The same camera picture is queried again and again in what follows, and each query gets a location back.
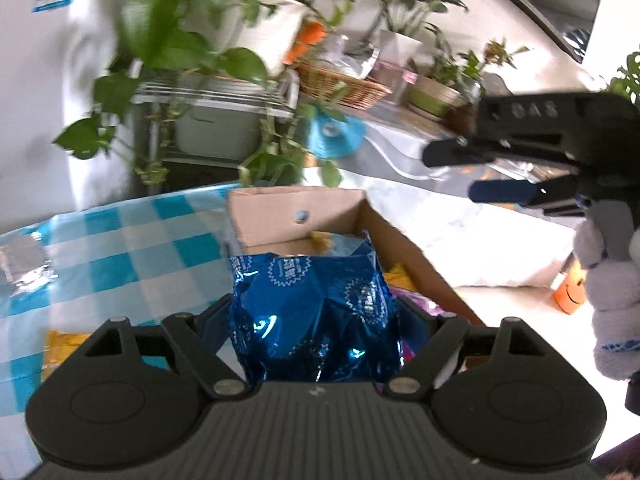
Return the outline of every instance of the gloved hand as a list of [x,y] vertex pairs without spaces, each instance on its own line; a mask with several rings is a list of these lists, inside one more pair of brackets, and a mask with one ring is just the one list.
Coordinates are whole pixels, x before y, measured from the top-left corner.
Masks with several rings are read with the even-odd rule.
[[596,367],[604,376],[626,379],[640,370],[640,229],[629,244],[631,260],[616,262],[588,219],[575,236],[574,253],[588,271],[584,289],[594,309]]

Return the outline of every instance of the checkered tablecloth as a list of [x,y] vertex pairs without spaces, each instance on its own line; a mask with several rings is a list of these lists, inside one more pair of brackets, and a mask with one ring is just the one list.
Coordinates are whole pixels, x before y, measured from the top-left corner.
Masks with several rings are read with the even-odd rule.
[[58,278],[11,298],[0,285],[0,478],[39,462],[24,409],[40,384],[47,329],[92,332],[107,318],[132,324],[203,311],[231,292],[221,245],[225,195],[234,185],[121,202],[0,235],[38,231]]

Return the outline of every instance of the wicker basket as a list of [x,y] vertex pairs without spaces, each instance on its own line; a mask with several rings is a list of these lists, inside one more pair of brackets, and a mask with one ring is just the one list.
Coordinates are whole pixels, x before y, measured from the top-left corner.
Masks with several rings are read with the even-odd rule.
[[389,88],[369,77],[356,79],[306,63],[301,63],[297,70],[300,74],[300,89],[304,94],[316,99],[322,98],[323,94],[327,97],[339,82],[347,83],[350,91],[338,101],[338,104],[356,108],[356,110],[367,110],[379,99],[391,94]]

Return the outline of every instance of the blue snack package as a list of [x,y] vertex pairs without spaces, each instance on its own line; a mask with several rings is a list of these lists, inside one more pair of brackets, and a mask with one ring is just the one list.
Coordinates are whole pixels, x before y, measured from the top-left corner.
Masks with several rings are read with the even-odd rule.
[[350,256],[232,256],[231,341],[251,384],[385,382],[401,365],[398,311],[369,236]]

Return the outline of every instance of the ribbed black surface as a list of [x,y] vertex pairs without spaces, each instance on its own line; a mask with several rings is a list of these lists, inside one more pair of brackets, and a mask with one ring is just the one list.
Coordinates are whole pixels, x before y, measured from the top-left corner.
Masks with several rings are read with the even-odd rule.
[[598,478],[588,465],[520,474],[474,462],[436,432],[420,406],[385,399],[371,384],[267,383],[247,400],[213,406],[188,442],[155,462],[103,473],[46,463],[30,479]]

